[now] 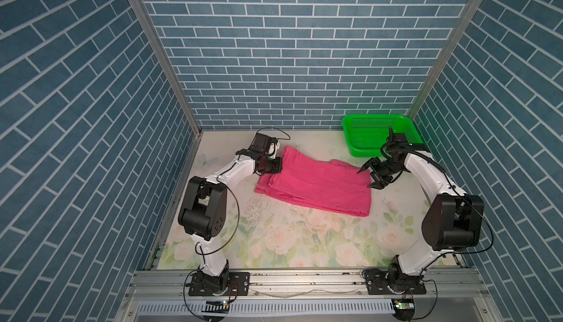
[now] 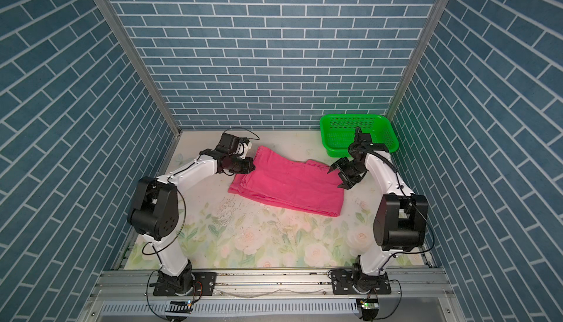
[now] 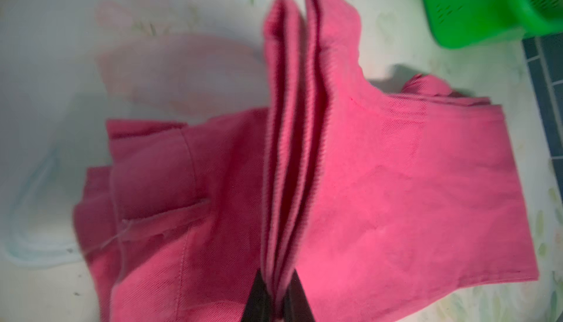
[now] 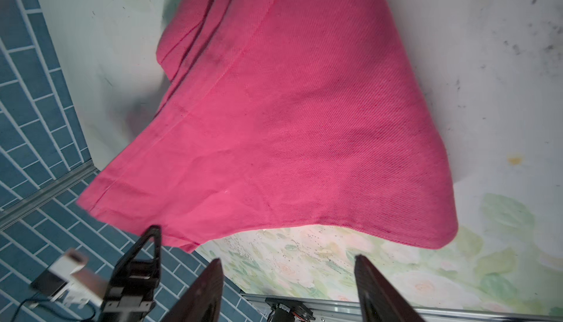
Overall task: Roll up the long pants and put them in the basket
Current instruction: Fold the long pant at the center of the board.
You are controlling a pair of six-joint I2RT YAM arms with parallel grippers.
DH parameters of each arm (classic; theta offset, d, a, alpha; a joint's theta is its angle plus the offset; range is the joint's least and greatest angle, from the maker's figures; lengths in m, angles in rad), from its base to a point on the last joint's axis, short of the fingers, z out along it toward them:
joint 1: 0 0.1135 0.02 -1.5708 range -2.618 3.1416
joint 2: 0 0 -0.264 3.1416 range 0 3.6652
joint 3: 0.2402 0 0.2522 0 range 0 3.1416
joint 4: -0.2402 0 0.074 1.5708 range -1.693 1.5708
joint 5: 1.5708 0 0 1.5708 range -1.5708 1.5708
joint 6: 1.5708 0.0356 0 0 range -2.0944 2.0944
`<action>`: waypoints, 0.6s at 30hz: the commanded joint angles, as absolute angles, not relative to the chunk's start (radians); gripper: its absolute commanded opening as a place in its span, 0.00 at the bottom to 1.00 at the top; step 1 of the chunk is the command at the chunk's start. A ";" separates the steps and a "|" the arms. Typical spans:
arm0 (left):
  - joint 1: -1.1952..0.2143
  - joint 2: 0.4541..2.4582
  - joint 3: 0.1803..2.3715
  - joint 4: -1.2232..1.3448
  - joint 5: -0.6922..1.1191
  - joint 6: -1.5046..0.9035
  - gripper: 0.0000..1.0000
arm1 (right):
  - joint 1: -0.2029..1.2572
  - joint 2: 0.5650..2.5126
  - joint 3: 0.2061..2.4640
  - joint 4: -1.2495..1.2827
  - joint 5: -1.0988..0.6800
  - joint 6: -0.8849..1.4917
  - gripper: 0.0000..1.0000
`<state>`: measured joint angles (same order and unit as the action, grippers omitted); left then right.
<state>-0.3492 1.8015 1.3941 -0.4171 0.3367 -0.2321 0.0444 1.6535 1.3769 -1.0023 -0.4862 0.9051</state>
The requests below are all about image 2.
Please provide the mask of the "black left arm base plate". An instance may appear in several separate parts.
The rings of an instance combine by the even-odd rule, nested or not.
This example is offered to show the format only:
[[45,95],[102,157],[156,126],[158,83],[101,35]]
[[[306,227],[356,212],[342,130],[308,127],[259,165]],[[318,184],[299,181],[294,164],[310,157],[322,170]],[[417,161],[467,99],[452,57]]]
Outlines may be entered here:
[[212,296],[217,274],[215,272],[188,272],[173,277],[158,271],[158,279],[151,283],[154,296]]

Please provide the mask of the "pink long pants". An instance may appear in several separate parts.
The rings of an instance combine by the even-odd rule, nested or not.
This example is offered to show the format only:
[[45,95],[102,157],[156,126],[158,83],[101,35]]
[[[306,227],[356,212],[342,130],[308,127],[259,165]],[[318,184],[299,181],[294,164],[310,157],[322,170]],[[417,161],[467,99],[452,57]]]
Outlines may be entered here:
[[329,166],[308,160],[295,162],[261,146],[254,159],[255,170],[236,175],[228,188],[255,202],[328,217],[338,217],[344,205],[342,180]]

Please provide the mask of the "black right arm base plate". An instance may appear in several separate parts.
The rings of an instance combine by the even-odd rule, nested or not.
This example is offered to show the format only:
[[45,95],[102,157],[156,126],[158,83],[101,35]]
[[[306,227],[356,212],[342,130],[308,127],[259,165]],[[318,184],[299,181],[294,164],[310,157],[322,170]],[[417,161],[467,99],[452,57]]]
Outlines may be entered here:
[[389,295],[391,285],[387,274],[369,276],[345,269],[328,272],[334,295]]

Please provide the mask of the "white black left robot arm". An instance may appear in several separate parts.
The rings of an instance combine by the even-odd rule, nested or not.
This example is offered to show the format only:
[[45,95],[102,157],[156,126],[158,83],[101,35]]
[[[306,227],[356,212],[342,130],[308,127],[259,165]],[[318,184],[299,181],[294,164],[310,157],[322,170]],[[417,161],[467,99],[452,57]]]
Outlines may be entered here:
[[200,151],[187,165],[156,178],[143,177],[136,184],[127,221],[146,241],[142,254],[154,255],[158,260],[156,292],[167,296],[196,292],[192,264],[177,242],[188,214],[181,190],[191,189],[216,174],[251,173],[255,170],[254,159],[248,153],[253,141],[259,139],[223,132],[216,147]]

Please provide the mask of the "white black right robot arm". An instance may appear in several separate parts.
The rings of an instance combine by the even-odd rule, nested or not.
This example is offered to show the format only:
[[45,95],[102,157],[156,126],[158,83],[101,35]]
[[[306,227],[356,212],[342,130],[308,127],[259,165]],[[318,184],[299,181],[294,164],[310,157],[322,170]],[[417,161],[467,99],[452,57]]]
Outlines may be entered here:
[[347,284],[361,294],[388,293],[387,266],[424,245],[428,200],[407,186],[391,162],[387,146],[374,142],[371,134],[357,127],[347,151],[348,158],[338,159],[329,168],[338,172],[339,187],[349,190],[371,175],[381,193],[372,225],[375,244],[356,258]]

